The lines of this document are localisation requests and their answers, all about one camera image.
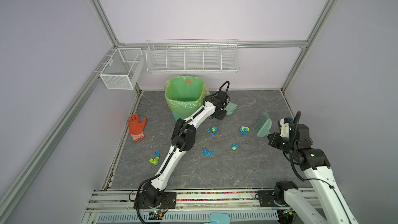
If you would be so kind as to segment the mint green dustpan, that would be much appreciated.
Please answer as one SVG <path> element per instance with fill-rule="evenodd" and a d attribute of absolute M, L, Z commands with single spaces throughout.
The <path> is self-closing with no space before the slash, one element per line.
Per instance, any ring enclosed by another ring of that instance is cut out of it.
<path fill-rule="evenodd" d="M 228 105 L 225 107 L 226 115 L 232 115 L 237 108 L 238 108 L 237 104 L 229 102 Z"/>

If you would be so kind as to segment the mint green hand brush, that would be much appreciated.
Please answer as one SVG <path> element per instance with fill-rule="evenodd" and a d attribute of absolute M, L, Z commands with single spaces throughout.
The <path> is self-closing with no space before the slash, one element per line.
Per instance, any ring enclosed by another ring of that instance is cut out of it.
<path fill-rule="evenodd" d="M 260 119 L 258 120 L 256 126 L 254 127 L 254 131 L 256 132 L 257 137 L 264 138 L 270 134 L 270 129 L 272 127 L 272 120 L 267 113 L 263 113 Z"/>

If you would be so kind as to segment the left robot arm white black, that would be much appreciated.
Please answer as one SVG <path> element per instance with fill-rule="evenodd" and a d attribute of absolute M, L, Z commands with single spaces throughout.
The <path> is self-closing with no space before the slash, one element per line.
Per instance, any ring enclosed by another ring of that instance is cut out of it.
<path fill-rule="evenodd" d="M 197 128 L 207 119 L 223 120 L 229 102 L 228 90 L 219 89 L 206 96 L 202 106 L 191 116 L 176 121 L 169 152 L 155 176 L 140 183 L 135 197 L 136 206 L 140 205 L 140 200 L 149 207 L 161 204 L 163 193 L 178 162 L 195 144 Z"/>

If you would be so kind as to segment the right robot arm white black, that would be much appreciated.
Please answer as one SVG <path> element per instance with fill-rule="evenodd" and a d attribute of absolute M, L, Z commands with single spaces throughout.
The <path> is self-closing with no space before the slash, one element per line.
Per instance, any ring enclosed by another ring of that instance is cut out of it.
<path fill-rule="evenodd" d="M 275 203 L 290 207 L 305 224 L 356 224 L 325 153 L 312 148 L 309 128 L 291 118 L 281 119 L 279 126 L 280 132 L 267 136 L 268 144 L 283 151 L 299 180 L 311 183 L 324 213 L 320 214 L 292 181 L 276 183 Z"/>

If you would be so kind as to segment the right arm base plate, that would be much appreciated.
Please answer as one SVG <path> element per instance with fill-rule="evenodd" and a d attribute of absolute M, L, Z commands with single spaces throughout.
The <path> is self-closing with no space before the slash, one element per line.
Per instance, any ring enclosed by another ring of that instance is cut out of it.
<path fill-rule="evenodd" d="M 284 199 L 283 192 L 276 192 L 274 190 L 259 190 L 256 193 L 256 199 L 259 201 L 261 207 L 287 207 L 288 204 Z"/>

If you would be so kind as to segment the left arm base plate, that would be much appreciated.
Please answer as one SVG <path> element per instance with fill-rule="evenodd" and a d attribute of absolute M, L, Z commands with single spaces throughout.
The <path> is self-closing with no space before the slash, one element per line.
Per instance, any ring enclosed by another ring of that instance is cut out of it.
<path fill-rule="evenodd" d="M 134 201 L 134 209 L 175 209 L 177 203 L 177 192 L 161 192 L 157 196 L 148 196 L 146 193 L 140 193 L 138 199 Z"/>

